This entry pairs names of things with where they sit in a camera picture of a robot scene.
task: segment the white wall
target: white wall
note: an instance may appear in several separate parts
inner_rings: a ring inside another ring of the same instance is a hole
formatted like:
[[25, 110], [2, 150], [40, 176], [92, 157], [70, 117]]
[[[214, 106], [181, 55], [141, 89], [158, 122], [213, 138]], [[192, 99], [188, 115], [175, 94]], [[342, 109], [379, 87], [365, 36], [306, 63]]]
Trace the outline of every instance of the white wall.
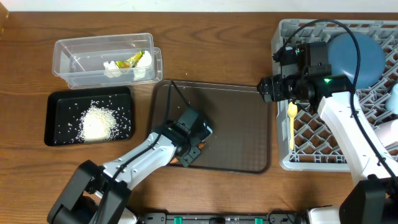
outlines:
[[9, 11], [398, 12], [398, 0], [0, 0]]

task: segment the yellow food item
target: yellow food item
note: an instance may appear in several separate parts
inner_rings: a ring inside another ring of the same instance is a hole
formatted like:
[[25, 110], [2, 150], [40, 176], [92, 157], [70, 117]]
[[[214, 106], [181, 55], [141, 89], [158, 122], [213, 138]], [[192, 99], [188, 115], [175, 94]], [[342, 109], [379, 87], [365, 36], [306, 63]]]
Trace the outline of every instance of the yellow food item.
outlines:
[[131, 68], [131, 64], [128, 63], [128, 62], [126, 62], [126, 61], [117, 61], [117, 62], [116, 62], [116, 65], [117, 65], [119, 68]]
[[131, 67], [135, 67], [137, 65], [137, 62], [141, 59], [141, 57], [144, 55], [144, 51], [140, 50], [137, 54], [132, 56], [131, 58], [127, 59], [126, 62], [131, 64]]

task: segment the black tray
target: black tray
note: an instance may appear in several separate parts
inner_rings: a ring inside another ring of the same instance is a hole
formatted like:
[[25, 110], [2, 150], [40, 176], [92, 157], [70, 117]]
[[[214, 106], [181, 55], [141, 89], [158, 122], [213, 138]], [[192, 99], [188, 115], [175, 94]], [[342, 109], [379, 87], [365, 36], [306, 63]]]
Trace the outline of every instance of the black tray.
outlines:
[[120, 113], [124, 113], [123, 116], [127, 119], [116, 121], [118, 124], [127, 125], [127, 128], [120, 128], [119, 135], [114, 140], [130, 139], [134, 132], [133, 103], [130, 89], [122, 86], [52, 93], [47, 102], [44, 143], [48, 146], [82, 143], [75, 137], [78, 135], [81, 113], [88, 110], [92, 100], [99, 101], [96, 105], [99, 108], [119, 108]]
[[[162, 81], [154, 88], [152, 128], [163, 121], [168, 84], [169, 81]], [[268, 169], [271, 163], [272, 104], [263, 102], [256, 87], [192, 82], [175, 84], [213, 130], [191, 168], [250, 174], [260, 174]], [[172, 88], [169, 119], [178, 119], [185, 109]]]

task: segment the dark brown tray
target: dark brown tray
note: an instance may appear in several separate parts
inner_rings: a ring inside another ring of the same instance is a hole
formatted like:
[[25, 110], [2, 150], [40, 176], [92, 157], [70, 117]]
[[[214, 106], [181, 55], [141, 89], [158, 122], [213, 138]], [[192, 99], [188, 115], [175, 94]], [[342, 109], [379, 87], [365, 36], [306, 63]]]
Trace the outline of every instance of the dark brown tray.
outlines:
[[[193, 82], [175, 84], [213, 130], [191, 168], [250, 174], [260, 174], [268, 169], [271, 163], [272, 104], [263, 102], [256, 87]], [[169, 81], [162, 81], [154, 88], [152, 128], [163, 121], [168, 87]], [[172, 88], [169, 119], [178, 119], [185, 109]]]

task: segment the blue bowl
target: blue bowl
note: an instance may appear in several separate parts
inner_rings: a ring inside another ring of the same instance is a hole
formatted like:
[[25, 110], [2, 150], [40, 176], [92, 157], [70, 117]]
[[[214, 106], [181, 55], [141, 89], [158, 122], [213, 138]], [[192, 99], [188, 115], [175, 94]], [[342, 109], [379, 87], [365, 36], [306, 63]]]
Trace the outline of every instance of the blue bowl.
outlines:
[[[354, 34], [361, 51], [356, 89], [374, 85], [382, 75], [386, 66], [383, 49], [372, 38], [363, 34]], [[351, 36], [341, 34], [328, 43], [328, 60], [332, 75], [345, 74], [351, 82], [354, 80], [356, 68], [356, 50]]]

